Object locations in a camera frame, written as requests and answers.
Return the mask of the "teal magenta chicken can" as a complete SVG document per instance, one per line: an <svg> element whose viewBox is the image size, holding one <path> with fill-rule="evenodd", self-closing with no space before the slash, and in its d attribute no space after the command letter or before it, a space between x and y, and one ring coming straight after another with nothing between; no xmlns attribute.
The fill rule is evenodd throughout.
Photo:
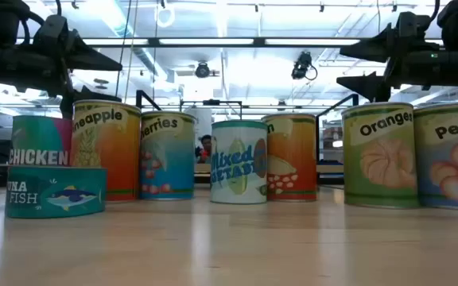
<svg viewBox="0 0 458 286"><path fill-rule="evenodd" d="M72 121L35 115L13 117L10 165L69 166Z"/></svg>

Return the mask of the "black rig frame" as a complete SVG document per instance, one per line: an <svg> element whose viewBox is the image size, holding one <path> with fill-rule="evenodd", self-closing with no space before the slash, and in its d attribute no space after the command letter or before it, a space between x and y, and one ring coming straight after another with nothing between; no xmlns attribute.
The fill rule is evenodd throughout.
<svg viewBox="0 0 458 286"><path fill-rule="evenodd" d="M341 48L360 42L362 38L345 37L136 37L136 38L84 38L85 44L94 48L130 46L141 48Z"/></svg>

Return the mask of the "blue green peaches can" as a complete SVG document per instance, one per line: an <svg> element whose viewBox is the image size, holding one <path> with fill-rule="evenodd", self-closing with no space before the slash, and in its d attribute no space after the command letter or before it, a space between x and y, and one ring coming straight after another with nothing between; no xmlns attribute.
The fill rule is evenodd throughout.
<svg viewBox="0 0 458 286"><path fill-rule="evenodd" d="M458 102L413 111L421 205L458 209Z"/></svg>

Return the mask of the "white mixed vegetables can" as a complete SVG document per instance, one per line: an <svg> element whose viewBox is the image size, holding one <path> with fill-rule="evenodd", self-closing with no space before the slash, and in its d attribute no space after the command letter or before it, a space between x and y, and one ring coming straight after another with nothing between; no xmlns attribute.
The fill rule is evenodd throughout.
<svg viewBox="0 0 458 286"><path fill-rule="evenodd" d="M252 120L212 124L211 201L267 202L267 126Z"/></svg>

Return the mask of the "orange red corn can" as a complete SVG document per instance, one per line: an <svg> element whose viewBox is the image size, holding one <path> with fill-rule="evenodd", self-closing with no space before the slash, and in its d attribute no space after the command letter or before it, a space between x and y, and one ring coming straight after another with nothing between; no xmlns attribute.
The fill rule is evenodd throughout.
<svg viewBox="0 0 458 286"><path fill-rule="evenodd" d="M317 199L316 118L311 114L270 114L267 125L267 199Z"/></svg>

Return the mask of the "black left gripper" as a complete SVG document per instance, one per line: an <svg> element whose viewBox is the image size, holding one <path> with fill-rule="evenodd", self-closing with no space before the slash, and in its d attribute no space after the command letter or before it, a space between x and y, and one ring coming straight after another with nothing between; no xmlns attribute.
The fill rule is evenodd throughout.
<svg viewBox="0 0 458 286"><path fill-rule="evenodd" d="M56 91L49 91L49 95L63 96L60 103L63 118L72 118L74 101L122 101L117 96L94 92L86 86L82 86L79 91L77 89L74 91L70 69L117 72L122 70L122 65L88 46L76 29L68 28L65 17L59 14L49 15L37 30L33 45L40 53L52 59L54 64L52 78L57 88Z"/></svg>

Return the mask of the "green oranges can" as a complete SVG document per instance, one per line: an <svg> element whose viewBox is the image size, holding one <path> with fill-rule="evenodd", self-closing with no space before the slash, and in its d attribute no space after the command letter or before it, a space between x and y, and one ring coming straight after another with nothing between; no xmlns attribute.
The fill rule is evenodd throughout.
<svg viewBox="0 0 458 286"><path fill-rule="evenodd" d="M377 102L342 112L346 204L419 207L413 106Z"/></svg>

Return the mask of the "orange yellow pineapple can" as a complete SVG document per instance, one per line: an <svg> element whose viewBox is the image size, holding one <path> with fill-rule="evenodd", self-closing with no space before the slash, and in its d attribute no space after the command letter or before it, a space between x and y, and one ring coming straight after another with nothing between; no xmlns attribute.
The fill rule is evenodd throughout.
<svg viewBox="0 0 458 286"><path fill-rule="evenodd" d="M138 198L141 111L108 100L73 104L70 164L107 170L107 200Z"/></svg>

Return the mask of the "person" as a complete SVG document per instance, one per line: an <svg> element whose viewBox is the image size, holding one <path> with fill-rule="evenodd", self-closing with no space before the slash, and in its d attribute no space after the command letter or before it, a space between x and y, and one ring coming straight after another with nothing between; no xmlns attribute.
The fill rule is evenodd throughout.
<svg viewBox="0 0 458 286"><path fill-rule="evenodd" d="M196 148L196 159L199 164L210 164L212 153L212 137L208 134L200 139L201 147Z"/></svg>

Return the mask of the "green blue cherries can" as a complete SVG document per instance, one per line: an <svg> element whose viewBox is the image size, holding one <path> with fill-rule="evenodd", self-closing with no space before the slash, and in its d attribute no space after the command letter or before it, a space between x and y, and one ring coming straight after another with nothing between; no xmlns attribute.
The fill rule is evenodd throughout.
<svg viewBox="0 0 458 286"><path fill-rule="evenodd" d="M177 111L141 115L140 190L146 200L192 199L195 118Z"/></svg>

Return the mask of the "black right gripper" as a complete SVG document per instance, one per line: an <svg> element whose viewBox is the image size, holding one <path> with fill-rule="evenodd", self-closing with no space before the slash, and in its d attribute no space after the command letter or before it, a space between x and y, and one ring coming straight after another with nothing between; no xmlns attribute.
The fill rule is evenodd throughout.
<svg viewBox="0 0 458 286"><path fill-rule="evenodd" d="M429 54L440 49L439 44L425 40L426 31L434 17L401 12L395 25L389 23L377 36L340 49L342 56L386 62L386 82L375 71L370 75L338 77L336 82L370 102L388 102L392 90L400 90L402 85L417 85L423 91L428 91L432 84L427 82L419 67L406 61L406 57L414 52Z"/></svg>

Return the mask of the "teal tuna fish can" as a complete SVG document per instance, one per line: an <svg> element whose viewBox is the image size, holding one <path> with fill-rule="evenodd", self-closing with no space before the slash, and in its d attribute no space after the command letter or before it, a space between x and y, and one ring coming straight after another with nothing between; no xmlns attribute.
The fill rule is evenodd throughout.
<svg viewBox="0 0 458 286"><path fill-rule="evenodd" d="M9 167L8 218L67 218L105 211L107 170L20 165Z"/></svg>

